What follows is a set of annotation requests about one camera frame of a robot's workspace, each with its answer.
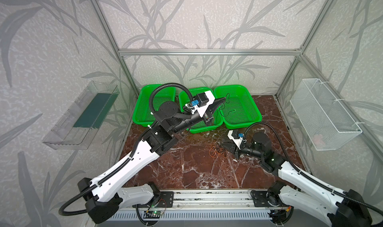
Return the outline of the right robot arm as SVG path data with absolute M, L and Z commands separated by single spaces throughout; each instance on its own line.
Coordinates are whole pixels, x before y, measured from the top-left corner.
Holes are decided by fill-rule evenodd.
M 247 140 L 251 128 L 244 133 L 230 130 L 227 135 L 230 142 L 223 147 L 236 159 L 257 158 L 264 171 L 280 178 L 268 189 L 266 199 L 270 205 L 284 204 L 300 209 L 329 227 L 373 227 L 370 211 L 383 214 L 382 210 L 365 203 L 358 192 L 335 188 L 297 167 L 288 157 L 280 137 L 277 140 L 283 154 L 271 149 L 271 140 L 265 133 L 255 133 Z

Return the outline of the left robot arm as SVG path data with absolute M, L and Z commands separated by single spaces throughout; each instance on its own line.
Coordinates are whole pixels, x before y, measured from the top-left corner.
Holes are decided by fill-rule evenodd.
M 179 88 L 187 94 L 189 102 L 183 109 L 174 101 L 166 101 L 159 109 L 155 109 L 155 96 L 169 87 Z M 124 188 L 124 184 L 174 147 L 179 141 L 178 134 L 200 122 L 211 124 L 214 113 L 225 101 L 225 97 L 215 98 L 211 91 L 192 95 L 179 83 L 170 82 L 158 86 L 148 101 L 155 121 L 138 137 L 132 151 L 103 174 L 81 180 L 80 193 L 65 202 L 58 213 L 61 216 L 88 214 L 94 223 L 100 224 L 120 208 L 150 202 L 160 193 L 154 184 L 132 188 Z

